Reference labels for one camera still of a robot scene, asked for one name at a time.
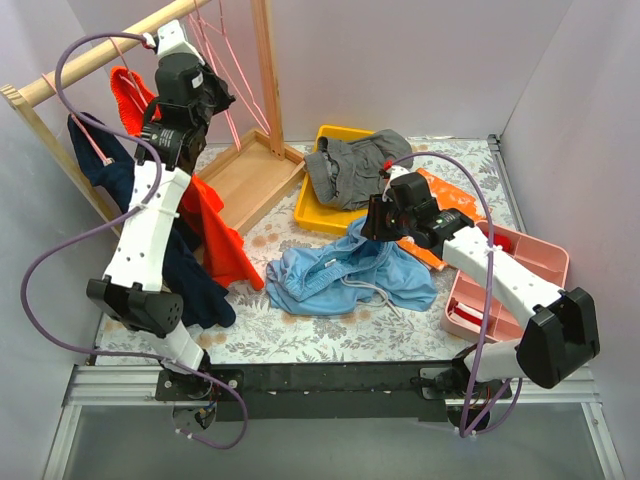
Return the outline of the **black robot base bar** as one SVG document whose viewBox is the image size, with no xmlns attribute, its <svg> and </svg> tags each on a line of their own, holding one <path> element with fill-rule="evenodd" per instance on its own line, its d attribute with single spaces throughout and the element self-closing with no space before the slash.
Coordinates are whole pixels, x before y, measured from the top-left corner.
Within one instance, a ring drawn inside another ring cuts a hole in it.
<svg viewBox="0 0 640 480">
<path fill-rule="evenodd" d="M 466 388 L 433 384 L 448 361 L 209 365 L 207 379 L 167 368 L 154 398 L 200 404 L 201 423 L 390 419 L 459 423 Z"/>
</svg>

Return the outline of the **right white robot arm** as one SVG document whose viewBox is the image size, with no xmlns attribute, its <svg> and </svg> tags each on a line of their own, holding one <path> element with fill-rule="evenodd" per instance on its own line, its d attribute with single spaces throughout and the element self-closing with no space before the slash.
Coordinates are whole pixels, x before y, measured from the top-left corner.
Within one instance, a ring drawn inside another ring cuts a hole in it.
<svg viewBox="0 0 640 480">
<path fill-rule="evenodd" d="M 520 339 L 458 354 L 452 364 L 454 389 L 475 397 L 493 380 L 527 378 L 551 389 L 600 352 L 593 297 L 576 287 L 564 290 L 488 244 L 484 229 L 456 208 L 442 210 L 427 180 L 393 167 L 382 193 L 369 200 L 363 235 L 375 241 L 412 238 L 490 292 L 518 321 Z"/>
</svg>

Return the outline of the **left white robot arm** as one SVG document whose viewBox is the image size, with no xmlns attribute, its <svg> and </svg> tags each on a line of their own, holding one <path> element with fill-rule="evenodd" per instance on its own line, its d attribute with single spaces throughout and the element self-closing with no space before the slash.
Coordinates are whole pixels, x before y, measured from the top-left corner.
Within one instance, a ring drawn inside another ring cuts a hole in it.
<svg viewBox="0 0 640 480">
<path fill-rule="evenodd" d="M 200 400 L 211 392 L 213 377 L 200 367 L 204 351 L 182 322 L 181 296 L 162 288 L 162 268 L 211 118 L 234 99 L 196 53 L 161 57 L 155 81 L 158 95 L 143 115 L 134 155 L 128 217 L 102 279 L 89 281 L 86 293 L 109 317 L 140 333 L 154 358 L 180 373 L 180 390 Z"/>
</svg>

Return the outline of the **orange tie-dye shorts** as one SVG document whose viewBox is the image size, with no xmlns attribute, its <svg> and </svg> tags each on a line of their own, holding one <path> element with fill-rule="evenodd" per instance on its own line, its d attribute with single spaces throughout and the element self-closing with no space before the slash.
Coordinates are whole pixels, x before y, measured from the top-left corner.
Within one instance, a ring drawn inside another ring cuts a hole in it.
<svg viewBox="0 0 640 480">
<path fill-rule="evenodd" d="M 437 200 L 441 210 L 455 208 L 474 222 L 486 219 L 484 210 L 473 195 L 429 173 L 425 168 L 418 168 L 417 172 L 426 179 L 431 194 Z M 396 244 L 429 269 L 442 271 L 448 266 L 427 249 L 419 248 L 409 237 L 404 237 Z"/>
</svg>

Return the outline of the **yellow plastic tray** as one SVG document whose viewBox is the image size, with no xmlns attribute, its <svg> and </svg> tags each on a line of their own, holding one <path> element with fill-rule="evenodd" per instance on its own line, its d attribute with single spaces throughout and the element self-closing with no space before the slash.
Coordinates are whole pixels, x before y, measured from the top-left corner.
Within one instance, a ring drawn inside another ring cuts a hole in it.
<svg viewBox="0 0 640 480">
<path fill-rule="evenodd" d="M 322 125 L 316 135 L 313 151 L 317 150 L 318 141 L 321 137 L 352 142 L 372 135 L 372 131 L 349 128 L 336 125 Z M 367 215 L 369 198 L 363 199 L 361 209 L 339 209 L 330 205 L 322 204 L 316 196 L 312 179 L 306 174 L 301 193 L 299 195 L 295 210 L 294 219 L 301 228 L 328 233 L 334 235 L 344 235 L 347 227 L 356 219 Z"/>
</svg>

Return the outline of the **light blue shorts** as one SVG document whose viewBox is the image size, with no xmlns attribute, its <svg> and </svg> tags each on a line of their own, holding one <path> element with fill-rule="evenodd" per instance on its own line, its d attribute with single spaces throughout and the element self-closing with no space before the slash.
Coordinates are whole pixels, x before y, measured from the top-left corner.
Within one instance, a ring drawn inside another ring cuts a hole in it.
<svg viewBox="0 0 640 480">
<path fill-rule="evenodd" d="M 321 248 L 289 248 L 269 262 L 271 305 L 310 316 L 351 313 L 374 300 L 394 313 L 428 310 L 437 297 L 428 268 L 394 242 L 365 238 L 364 222 L 353 221 L 345 236 Z"/>
</svg>

